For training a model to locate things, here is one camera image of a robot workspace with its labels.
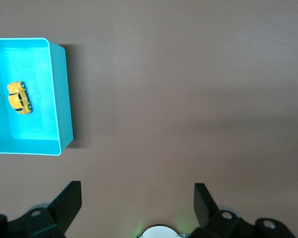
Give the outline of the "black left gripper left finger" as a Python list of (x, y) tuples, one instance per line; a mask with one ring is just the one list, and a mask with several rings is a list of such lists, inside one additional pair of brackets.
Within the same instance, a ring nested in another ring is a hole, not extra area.
[(0, 214), (0, 238), (64, 238), (82, 206), (81, 182), (71, 181), (51, 202), (9, 221)]

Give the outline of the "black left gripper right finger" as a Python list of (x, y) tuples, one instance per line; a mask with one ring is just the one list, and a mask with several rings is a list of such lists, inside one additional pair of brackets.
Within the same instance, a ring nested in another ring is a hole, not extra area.
[(235, 212), (220, 209), (206, 185), (194, 185), (194, 211), (199, 227), (190, 238), (293, 238), (294, 234), (282, 222), (271, 218), (246, 222)]

